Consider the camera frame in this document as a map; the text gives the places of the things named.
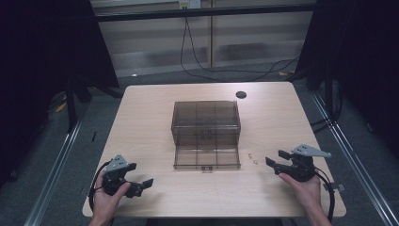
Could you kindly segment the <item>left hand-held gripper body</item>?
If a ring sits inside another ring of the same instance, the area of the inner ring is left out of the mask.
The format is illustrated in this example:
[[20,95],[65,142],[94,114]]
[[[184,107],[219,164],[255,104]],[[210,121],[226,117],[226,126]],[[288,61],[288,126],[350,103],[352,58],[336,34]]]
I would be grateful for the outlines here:
[[126,182],[128,162],[121,154],[117,154],[104,168],[103,188],[106,194],[113,196]]

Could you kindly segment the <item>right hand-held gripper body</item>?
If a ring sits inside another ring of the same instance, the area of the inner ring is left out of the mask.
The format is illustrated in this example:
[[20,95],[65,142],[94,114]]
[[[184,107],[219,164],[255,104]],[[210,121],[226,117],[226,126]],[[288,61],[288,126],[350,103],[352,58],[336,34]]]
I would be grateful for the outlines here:
[[298,182],[307,182],[315,175],[315,166],[313,164],[314,157],[331,157],[331,153],[327,153],[316,149],[307,144],[301,144],[290,151],[292,164],[281,165],[281,173],[290,175]]

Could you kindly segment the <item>person's right hand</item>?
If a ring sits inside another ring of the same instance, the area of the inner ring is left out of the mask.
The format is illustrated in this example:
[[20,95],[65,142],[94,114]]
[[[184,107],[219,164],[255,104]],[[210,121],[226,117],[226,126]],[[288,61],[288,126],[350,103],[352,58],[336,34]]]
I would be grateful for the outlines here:
[[298,182],[286,173],[280,173],[279,178],[294,190],[298,203],[307,215],[324,212],[321,205],[321,183],[317,176],[313,176],[307,182]]

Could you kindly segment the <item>person's left hand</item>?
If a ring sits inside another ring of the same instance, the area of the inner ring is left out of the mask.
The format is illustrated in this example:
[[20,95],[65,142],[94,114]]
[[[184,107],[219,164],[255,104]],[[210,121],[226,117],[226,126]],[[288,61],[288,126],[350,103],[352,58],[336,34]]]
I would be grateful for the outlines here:
[[113,218],[117,212],[120,199],[130,187],[129,183],[124,183],[113,196],[110,196],[102,188],[103,178],[104,172],[101,171],[95,184],[92,218]]

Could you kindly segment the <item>grey clip on table edge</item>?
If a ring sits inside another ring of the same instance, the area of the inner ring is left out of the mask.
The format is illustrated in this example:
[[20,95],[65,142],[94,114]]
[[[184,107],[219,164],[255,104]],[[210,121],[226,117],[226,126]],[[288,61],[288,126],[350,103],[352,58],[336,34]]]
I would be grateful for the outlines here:
[[342,192],[342,191],[346,190],[346,187],[344,186],[344,184],[337,184],[337,183],[323,184],[323,187],[325,190],[332,188],[333,190],[337,190],[338,192]]

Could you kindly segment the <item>transparent brown drawer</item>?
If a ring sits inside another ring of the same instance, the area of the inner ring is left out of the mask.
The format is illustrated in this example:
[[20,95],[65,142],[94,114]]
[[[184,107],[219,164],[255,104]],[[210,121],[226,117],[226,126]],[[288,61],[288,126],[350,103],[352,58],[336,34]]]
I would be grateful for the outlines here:
[[238,170],[241,168],[236,148],[177,149],[173,168],[176,170]]

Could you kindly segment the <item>transparent brown drawer box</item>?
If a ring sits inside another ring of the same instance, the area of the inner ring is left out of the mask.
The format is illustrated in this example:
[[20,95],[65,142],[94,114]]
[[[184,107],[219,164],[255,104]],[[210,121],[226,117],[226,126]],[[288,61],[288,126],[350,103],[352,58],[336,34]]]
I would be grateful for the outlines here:
[[178,150],[235,150],[241,132],[236,101],[176,102],[171,133]]

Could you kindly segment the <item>black curtain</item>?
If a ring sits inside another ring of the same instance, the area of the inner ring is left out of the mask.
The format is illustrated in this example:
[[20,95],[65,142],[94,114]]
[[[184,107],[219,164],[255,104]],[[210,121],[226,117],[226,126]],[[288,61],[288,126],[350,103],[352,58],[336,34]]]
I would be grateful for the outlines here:
[[0,0],[0,188],[29,151],[55,94],[119,85],[90,0]]
[[338,81],[399,158],[399,0],[316,0],[296,71]]

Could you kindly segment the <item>black horizontal bar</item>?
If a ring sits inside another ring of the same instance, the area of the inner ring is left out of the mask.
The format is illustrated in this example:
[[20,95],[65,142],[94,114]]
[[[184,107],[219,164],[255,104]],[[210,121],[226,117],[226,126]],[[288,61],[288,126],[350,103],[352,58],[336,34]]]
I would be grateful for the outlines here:
[[272,5],[258,7],[234,7],[234,8],[196,8],[196,9],[174,9],[161,11],[145,12],[126,12],[126,13],[103,13],[93,17],[96,22],[119,22],[152,19],[171,19],[207,16],[226,16],[241,14],[262,14],[262,13],[285,13],[314,11],[317,9],[315,3],[294,4],[294,5]]

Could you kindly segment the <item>metal floor rail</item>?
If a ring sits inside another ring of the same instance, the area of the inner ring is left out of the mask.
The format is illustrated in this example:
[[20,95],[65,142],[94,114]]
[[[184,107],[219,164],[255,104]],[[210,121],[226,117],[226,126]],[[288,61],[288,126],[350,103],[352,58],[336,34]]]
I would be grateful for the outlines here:
[[361,163],[340,125],[329,117],[327,113],[327,104],[322,99],[321,95],[312,91],[311,97],[323,119],[327,122],[328,129],[337,141],[341,151],[343,152],[343,155],[347,159],[352,170],[355,172],[362,188],[369,197],[376,212],[380,215],[384,225],[399,226],[399,217],[396,216],[391,208],[391,205],[381,193],[380,189],[377,187],[364,165]]
[[56,189],[56,185],[59,181],[61,172],[63,171],[67,159],[70,155],[72,146],[78,136],[81,127],[81,122],[77,122],[72,129],[68,132],[61,150],[57,156],[56,162],[54,163],[50,174],[48,175],[46,182],[40,192],[40,195],[36,199],[33,208],[31,209],[24,226],[40,226],[46,209],[49,205],[50,200]]

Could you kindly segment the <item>wall power outlet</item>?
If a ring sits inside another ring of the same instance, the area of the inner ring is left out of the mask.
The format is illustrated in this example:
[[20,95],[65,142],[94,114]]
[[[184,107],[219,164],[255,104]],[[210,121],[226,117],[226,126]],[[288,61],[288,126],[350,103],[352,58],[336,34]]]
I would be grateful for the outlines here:
[[200,0],[179,0],[180,9],[196,9],[201,8]]

